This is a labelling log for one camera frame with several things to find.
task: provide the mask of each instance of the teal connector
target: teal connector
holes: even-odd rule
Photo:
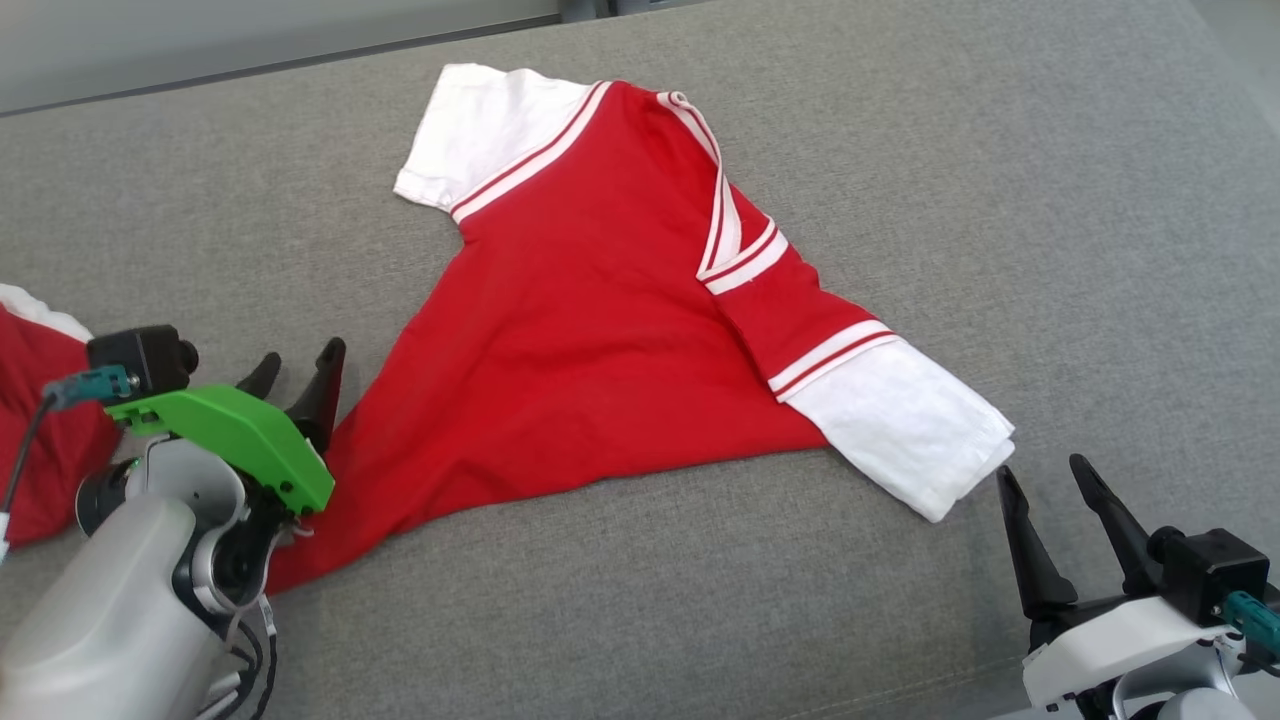
[[[1233,592],[1222,603],[1222,619],[1244,637],[1280,655],[1280,615],[1247,592]]]
[[[67,410],[91,400],[114,400],[133,395],[134,384],[124,365],[105,365],[68,375],[45,386],[45,397],[52,397],[50,410]]]

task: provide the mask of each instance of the red cloth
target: red cloth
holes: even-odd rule
[[[270,592],[460,510],[827,445],[769,380],[786,392],[787,368],[890,333],[823,292],[736,188],[741,252],[709,266],[708,227],[727,224],[718,150],[667,97],[593,92],[572,146],[461,218],[462,250],[335,429],[334,495],[314,537],[276,551]],[[739,284],[712,284],[740,266]],[[872,329],[822,347],[845,328]]]
[[[0,483],[9,482],[18,446],[40,406],[41,389],[88,369],[84,343],[0,307]],[[97,404],[47,413],[27,454],[9,520],[14,546],[58,534],[76,515],[76,489],[105,466],[120,439]]]

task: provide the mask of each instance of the gray couch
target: gray couch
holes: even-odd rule
[[[740,0],[0,119],[0,282],[201,382],[266,350],[349,409],[458,249],[390,192],[440,67],[682,90],[828,288],[1019,427],[1083,596],[1069,479],[1280,556],[1280,138],[1183,0]],[[0,569],[5,637],[79,538]],[[269,717],[989,717],[1025,705],[993,484],[929,525],[829,451],[612,479],[390,539],[276,600]]]

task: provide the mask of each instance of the shirt sleeve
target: shirt sleeve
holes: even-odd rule
[[[701,114],[680,94],[658,99],[716,161],[698,279],[769,391],[893,497],[942,520],[1012,454],[1014,427],[878,318],[823,291],[781,228],[724,178]]]

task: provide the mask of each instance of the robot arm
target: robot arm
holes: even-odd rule
[[[1148,537],[1084,456],[1071,456],[1071,471],[1124,570],[1119,596],[1078,602],[1041,543],[1012,471],[996,473],[1023,612],[1032,621],[1023,661],[1032,703],[1057,710],[1075,702],[1085,720],[1253,720],[1231,680],[1276,661],[1280,593],[1267,584],[1267,557],[1221,529],[1185,537],[1161,528]],[[1126,711],[1128,701],[1158,693],[1174,697]]]
[[[88,350],[91,373],[123,368],[132,388],[106,411],[161,434],[82,483],[90,539],[0,655],[0,720],[191,720],[239,616],[257,609],[276,542],[328,502],[319,452],[346,347],[329,341],[287,411],[262,401],[275,354],[237,387],[187,389],[195,348],[170,327]]]

